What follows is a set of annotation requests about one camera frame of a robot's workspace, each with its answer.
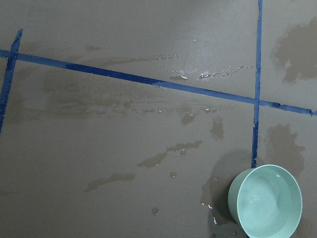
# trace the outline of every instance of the mint green bowl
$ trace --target mint green bowl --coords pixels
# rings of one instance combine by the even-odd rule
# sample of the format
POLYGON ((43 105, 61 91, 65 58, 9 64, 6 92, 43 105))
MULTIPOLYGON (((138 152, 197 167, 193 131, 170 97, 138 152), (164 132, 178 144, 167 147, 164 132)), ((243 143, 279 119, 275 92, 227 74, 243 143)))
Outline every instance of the mint green bowl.
POLYGON ((289 238, 302 215, 302 195, 294 177, 277 165, 240 173, 232 182, 228 205, 250 238, 289 238))

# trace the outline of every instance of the blue painter's tape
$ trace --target blue painter's tape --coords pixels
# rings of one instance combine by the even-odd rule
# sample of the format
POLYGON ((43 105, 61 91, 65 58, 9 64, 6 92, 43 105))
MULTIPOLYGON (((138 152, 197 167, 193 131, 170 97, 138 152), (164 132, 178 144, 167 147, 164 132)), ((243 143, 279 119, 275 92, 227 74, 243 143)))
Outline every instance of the blue painter's tape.
POLYGON ((252 138, 252 160, 251 168, 257 166, 258 156, 258 134, 259 134, 259 105, 260 105, 260 85, 261 85, 261 47, 262 47, 262 8, 263 1, 259 0, 259 18, 257 32, 257 71, 255 85, 255 101, 254 101, 254 127, 252 138))
POLYGON ((10 54, 11 54, 10 51, 0 50, 0 57, 1 57, 1 58, 9 58, 10 54))
POLYGON ((261 106, 268 106, 271 108, 282 109, 285 111, 290 111, 290 112, 295 112, 295 113, 317 116, 316 112, 313 113, 313 111, 311 109, 306 109, 306 108, 299 108, 299 107, 290 106, 290 105, 281 105, 280 103, 267 102, 267 101, 262 101, 262 100, 260 100, 260 105, 261 106))
POLYGON ((204 88, 197 88, 193 86, 167 82, 167 81, 158 80, 154 78, 147 78, 147 77, 132 75, 128 73, 112 71, 108 69, 96 68, 96 67, 91 67, 91 66, 86 66, 86 65, 76 64, 76 63, 64 62, 64 61, 47 59, 47 58, 42 58, 37 56, 30 56, 25 54, 18 54, 17 58, 18 60, 22 60, 22 61, 39 63, 39 64, 44 64, 44 65, 49 65, 49 66, 54 66, 59 68, 70 69, 74 71, 92 73, 92 74, 97 74, 97 75, 102 75, 102 76, 107 76, 112 78, 119 78, 119 79, 124 79, 124 80, 132 81, 132 82, 150 84, 154 86, 161 86, 165 88, 171 88, 171 89, 176 89, 180 91, 197 93, 197 94, 202 94, 202 95, 207 95, 212 97, 224 98, 224 99, 229 99, 229 100, 243 102, 243 103, 250 103, 250 104, 254 103, 254 99, 249 97, 243 97, 239 95, 223 93, 223 92, 218 92, 218 91, 204 89, 204 88))
POLYGON ((23 29, 18 31, 15 40, 11 46, 10 56, 8 57, 8 62, 6 64, 4 80, 2 85, 2 90, 0 94, 0 133, 2 130, 3 119, 5 114, 6 105, 9 98, 9 93, 11 89, 11 83, 13 78, 13 72, 15 68, 16 58, 19 51, 20 41, 22 38, 23 29))

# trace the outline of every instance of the wet spot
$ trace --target wet spot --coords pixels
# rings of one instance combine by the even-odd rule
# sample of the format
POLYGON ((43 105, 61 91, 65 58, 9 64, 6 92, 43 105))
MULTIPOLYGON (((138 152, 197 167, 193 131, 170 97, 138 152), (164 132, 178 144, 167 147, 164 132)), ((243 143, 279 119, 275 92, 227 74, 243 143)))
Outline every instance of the wet spot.
POLYGON ((296 230, 296 235, 298 237, 311 237, 313 229, 314 225, 311 219, 302 217, 296 230))
POLYGON ((157 216, 159 214, 160 210, 157 207, 154 207, 151 211, 153 216, 157 216))
POLYGON ((182 149, 182 150, 180 151, 180 155, 181 155, 181 156, 185 156, 185 155, 186 155, 186 150, 185 150, 185 149, 182 149))
POLYGON ((17 192, 0 191, 0 197, 8 197, 13 194, 17 194, 17 192))
POLYGON ((210 108, 204 108, 203 109, 206 113, 215 113, 217 111, 217 108, 213 108, 213 109, 210 109, 210 108))
POLYGON ((167 157, 167 152, 160 153, 142 161, 141 163, 138 164, 138 166, 152 168, 162 163, 163 159, 165 159, 166 157, 167 157))
POLYGON ((99 178, 88 183, 88 187, 84 190, 84 192, 90 192, 97 189, 99 186, 105 185, 110 182, 118 182, 118 181, 132 181, 135 178, 135 174, 127 173, 127 174, 112 174, 107 178, 99 178))
POLYGON ((182 106, 179 111, 180 112, 190 112, 191 110, 192 110, 192 108, 189 106, 182 106))
POLYGON ((187 77, 185 77, 183 75, 178 75, 178 76, 172 76, 169 79, 172 79, 172 80, 187 80, 187 77))
POLYGON ((194 143, 178 143, 175 146, 169 147, 166 149, 167 152, 171 152, 171 151, 178 151, 180 149, 198 149, 198 147, 200 146, 200 144, 202 144, 202 140, 198 140, 194 143))
POLYGON ((208 77, 214 77, 216 76, 217 74, 219 74, 218 72, 215 72, 215 73, 209 73, 209 72, 203 72, 199 75, 199 79, 203 79, 203 78, 208 78, 208 77))
POLYGON ((292 133, 289 124, 270 127, 267 130, 265 156, 271 164, 282 166, 297 177, 304 169, 301 152, 305 151, 305 147, 295 143, 296 137, 297 133, 292 133))
POLYGON ((177 172, 176 171, 172 171, 172 172, 170 172, 169 176, 171 178, 175 178, 177 176, 177 172))
POLYGON ((154 157, 145 159, 144 161, 140 162, 138 164, 138 166, 152 168, 152 167, 162 163, 163 159, 165 159, 167 157, 167 154, 169 152, 176 152, 176 151, 181 150, 181 149, 193 149, 193 148, 197 149, 202 142, 203 141, 199 140, 199 141, 196 141, 194 143, 178 143, 175 146, 168 147, 166 149, 166 152, 159 153, 159 154, 155 155, 154 157))
POLYGON ((285 82, 317 77, 317 20, 295 26, 279 41, 274 56, 286 67, 285 82))
POLYGON ((211 134, 214 139, 222 140, 223 139, 223 123, 221 117, 215 117, 212 122, 211 134))
POLYGON ((190 113, 186 113, 182 119, 182 124, 183 125, 187 125, 191 122, 194 121, 195 115, 194 114, 190 114, 190 113))
POLYGON ((125 108, 130 108, 131 107, 131 103, 133 103, 133 101, 125 101, 124 103, 123 103, 123 106, 125 107, 125 108))
POLYGON ((38 69, 38 66, 28 66, 14 73, 14 87, 11 88, 8 108, 9 113, 5 115, 6 123, 18 124, 37 119, 36 112, 25 108, 25 97, 21 90, 24 89, 23 83, 38 69))
POLYGON ((102 50, 102 48, 98 46, 87 45, 85 47, 85 50, 88 52, 92 52, 92 51, 102 50))
POLYGON ((107 68, 112 65, 118 64, 126 64, 133 62, 151 62, 157 60, 168 60, 179 58, 179 56, 175 55, 162 55, 162 56, 150 56, 150 57, 139 57, 139 58, 129 58, 129 57, 110 57, 110 58, 98 58, 98 59, 90 59, 82 62, 82 64, 94 65, 94 67, 107 68))

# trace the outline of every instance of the light green bowl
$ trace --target light green bowl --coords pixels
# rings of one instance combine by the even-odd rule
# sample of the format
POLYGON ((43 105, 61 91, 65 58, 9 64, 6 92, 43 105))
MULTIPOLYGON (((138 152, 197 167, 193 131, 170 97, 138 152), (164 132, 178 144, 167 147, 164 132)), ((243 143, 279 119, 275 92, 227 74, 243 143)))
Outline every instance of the light green bowl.
POLYGON ((289 238, 302 215, 302 195, 284 168, 263 165, 232 182, 228 205, 234 220, 250 238, 289 238))

